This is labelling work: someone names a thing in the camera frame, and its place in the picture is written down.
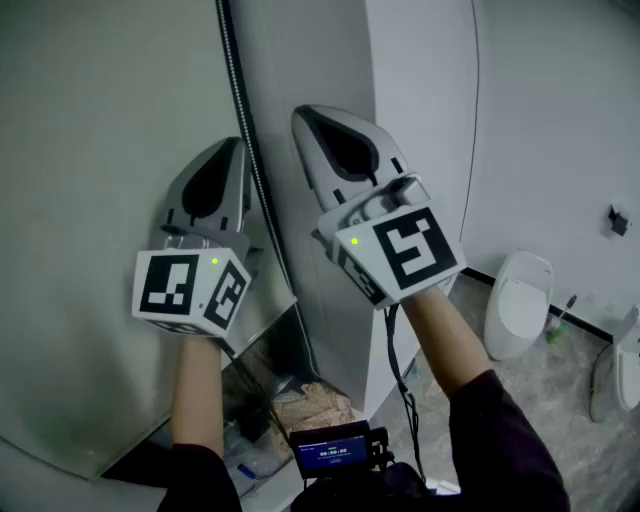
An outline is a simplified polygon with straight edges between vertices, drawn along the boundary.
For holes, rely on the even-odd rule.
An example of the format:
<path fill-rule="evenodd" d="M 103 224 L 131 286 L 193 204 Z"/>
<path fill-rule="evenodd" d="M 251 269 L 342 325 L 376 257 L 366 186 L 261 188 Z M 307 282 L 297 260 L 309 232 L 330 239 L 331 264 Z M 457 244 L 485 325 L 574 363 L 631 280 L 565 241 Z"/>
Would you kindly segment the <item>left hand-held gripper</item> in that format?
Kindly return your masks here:
<path fill-rule="evenodd" d="M 245 142 L 226 137 L 172 181 L 167 225 L 154 231 L 150 249 L 137 253 L 135 318 L 230 348 L 229 332 L 263 254 L 240 232 L 250 208 L 249 174 Z"/>

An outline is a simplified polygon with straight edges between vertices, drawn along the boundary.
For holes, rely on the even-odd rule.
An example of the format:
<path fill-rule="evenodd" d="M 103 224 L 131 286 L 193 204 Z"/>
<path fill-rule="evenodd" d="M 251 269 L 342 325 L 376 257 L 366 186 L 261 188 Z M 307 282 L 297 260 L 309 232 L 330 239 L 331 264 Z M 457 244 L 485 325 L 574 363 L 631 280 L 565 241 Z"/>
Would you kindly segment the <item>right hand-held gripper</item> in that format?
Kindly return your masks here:
<path fill-rule="evenodd" d="M 312 236 L 375 309 L 466 267 L 443 201 L 418 174 L 399 175 L 406 159 L 387 131 L 346 110 L 309 104 L 295 108 L 291 128 L 309 186 L 328 211 Z"/>

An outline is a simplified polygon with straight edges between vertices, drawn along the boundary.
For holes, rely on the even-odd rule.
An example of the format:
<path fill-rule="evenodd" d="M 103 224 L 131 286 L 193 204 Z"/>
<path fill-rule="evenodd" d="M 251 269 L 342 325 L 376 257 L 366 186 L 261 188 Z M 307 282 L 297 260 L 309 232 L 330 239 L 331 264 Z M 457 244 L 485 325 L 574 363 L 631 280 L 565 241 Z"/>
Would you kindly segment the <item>grey roller window blind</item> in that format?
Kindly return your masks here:
<path fill-rule="evenodd" d="M 0 0 L 0 441 L 92 481 L 168 417 L 133 318 L 171 182 L 242 136 L 229 0 Z"/>

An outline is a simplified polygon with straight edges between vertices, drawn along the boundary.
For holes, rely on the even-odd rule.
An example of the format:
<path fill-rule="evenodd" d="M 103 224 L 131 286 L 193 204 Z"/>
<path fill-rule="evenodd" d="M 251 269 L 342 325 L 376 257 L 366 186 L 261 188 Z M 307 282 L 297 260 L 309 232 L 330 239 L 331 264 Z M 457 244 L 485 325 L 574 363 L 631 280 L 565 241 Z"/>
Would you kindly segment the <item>person's left forearm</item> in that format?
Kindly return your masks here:
<path fill-rule="evenodd" d="M 170 422 L 172 466 L 157 512 L 242 512 L 223 462 L 221 350 L 208 338 L 182 341 Z"/>

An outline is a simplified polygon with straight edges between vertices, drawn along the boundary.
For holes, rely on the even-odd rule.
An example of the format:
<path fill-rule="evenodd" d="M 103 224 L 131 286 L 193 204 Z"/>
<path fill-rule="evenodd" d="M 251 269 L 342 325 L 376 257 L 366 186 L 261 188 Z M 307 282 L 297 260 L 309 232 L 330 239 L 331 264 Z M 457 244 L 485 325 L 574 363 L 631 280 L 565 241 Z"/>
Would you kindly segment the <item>person's right forearm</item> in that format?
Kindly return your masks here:
<path fill-rule="evenodd" d="M 492 368 L 465 319 L 437 287 L 402 303 L 446 395 L 460 491 L 424 498 L 433 512 L 571 512 L 561 473 Z"/>

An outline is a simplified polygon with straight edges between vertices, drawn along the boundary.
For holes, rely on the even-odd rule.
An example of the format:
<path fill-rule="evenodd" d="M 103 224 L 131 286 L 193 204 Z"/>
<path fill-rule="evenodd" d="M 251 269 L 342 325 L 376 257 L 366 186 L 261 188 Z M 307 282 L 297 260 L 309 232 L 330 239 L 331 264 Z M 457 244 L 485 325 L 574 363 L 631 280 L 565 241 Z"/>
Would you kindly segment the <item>white toilet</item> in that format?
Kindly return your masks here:
<path fill-rule="evenodd" d="M 489 356 L 504 361 L 522 355 L 542 333 L 554 287 L 554 269 L 526 250 L 511 253 L 491 290 L 484 324 Z"/>
<path fill-rule="evenodd" d="M 614 377 L 620 406 L 640 404 L 640 304 L 634 304 L 613 334 Z"/>

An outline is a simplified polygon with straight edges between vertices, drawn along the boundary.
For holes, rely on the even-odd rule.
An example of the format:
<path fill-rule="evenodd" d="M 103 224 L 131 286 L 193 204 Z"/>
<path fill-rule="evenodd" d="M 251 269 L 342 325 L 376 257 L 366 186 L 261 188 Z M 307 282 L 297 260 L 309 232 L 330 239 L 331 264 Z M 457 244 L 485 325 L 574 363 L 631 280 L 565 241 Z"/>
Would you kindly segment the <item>clear plastic bag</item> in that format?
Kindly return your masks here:
<path fill-rule="evenodd" d="M 240 498 L 264 484 L 291 460 L 292 452 L 278 429 L 269 426 L 251 441 L 236 422 L 225 424 L 223 461 Z M 258 479 L 246 478 L 237 470 L 238 464 L 250 468 Z"/>

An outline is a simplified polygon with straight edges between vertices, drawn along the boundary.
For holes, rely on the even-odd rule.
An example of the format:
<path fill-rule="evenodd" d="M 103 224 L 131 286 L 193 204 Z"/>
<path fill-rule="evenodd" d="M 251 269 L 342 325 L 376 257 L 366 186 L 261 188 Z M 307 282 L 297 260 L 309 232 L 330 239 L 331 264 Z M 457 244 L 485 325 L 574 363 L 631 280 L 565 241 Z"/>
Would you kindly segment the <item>green toilet brush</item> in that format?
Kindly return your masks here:
<path fill-rule="evenodd" d="M 545 327 L 546 342 L 548 344 L 554 344 L 564 333 L 566 326 L 564 324 L 564 318 L 567 313 L 572 309 L 578 296 L 572 295 L 567 301 L 564 308 L 559 313 L 550 312 Z"/>

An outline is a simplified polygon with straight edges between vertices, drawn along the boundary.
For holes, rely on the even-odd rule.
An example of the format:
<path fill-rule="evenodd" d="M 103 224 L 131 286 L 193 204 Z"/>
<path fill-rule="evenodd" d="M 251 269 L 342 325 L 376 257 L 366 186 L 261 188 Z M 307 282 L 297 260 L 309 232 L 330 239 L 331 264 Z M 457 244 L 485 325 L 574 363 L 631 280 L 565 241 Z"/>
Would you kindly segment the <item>black baseboard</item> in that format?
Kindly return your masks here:
<path fill-rule="evenodd" d="M 481 282 L 485 285 L 488 286 L 493 286 L 495 283 L 495 279 L 483 272 L 474 270 L 470 267 L 465 268 L 464 270 L 461 271 L 461 273 L 471 279 L 474 279 L 478 282 Z M 601 340 L 612 344 L 613 343 L 613 337 L 612 335 L 605 331 L 602 330 L 594 325 L 592 325 L 591 323 L 584 321 L 580 318 L 578 318 L 577 316 L 573 315 L 572 313 L 562 313 L 562 309 L 558 308 L 554 305 L 551 305 L 549 307 L 549 313 L 555 316 L 561 316 L 563 318 L 563 321 L 566 323 L 569 323 L 577 328 L 582 329 L 583 331 L 596 336 L 598 338 L 600 338 Z"/>

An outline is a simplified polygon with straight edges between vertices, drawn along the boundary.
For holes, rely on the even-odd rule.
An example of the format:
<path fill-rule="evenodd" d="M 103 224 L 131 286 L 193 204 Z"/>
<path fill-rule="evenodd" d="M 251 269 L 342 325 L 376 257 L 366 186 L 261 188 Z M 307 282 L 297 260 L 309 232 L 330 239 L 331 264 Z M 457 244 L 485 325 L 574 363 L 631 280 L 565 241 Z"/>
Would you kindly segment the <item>person's dark shirt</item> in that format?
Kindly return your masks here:
<path fill-rule="evenodd" d="M 436 496 L 412 466 L 399 462 L 383 471 L 321 477 L 294 499 L 290 512 L 385 512 Z"/>

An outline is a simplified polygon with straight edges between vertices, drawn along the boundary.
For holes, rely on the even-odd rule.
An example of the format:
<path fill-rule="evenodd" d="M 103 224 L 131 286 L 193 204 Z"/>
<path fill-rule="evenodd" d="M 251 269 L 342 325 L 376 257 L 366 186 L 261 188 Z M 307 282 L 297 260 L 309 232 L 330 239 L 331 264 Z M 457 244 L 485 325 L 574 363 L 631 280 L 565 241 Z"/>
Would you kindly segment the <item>black wall fixture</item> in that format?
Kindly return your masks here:
<path fill-rule="evenodd" d="M 623 237 L 632 226 L 630 211 L 622 204 L 611 204 L 607 212 L 611 231 Z"/>

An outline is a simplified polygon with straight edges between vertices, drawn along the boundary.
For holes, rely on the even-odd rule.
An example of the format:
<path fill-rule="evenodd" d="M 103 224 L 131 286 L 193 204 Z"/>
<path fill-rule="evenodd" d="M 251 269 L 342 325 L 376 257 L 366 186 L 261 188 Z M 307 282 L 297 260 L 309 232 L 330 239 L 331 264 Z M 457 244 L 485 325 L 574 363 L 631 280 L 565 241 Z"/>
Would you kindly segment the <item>black recorder with blue screen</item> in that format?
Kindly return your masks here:
<path fill-rule="evenodd" d="M 366 420 L 294 431 L 289 446 L 303 481 L 383 471 L 395 460 L 387 430 Z"/>

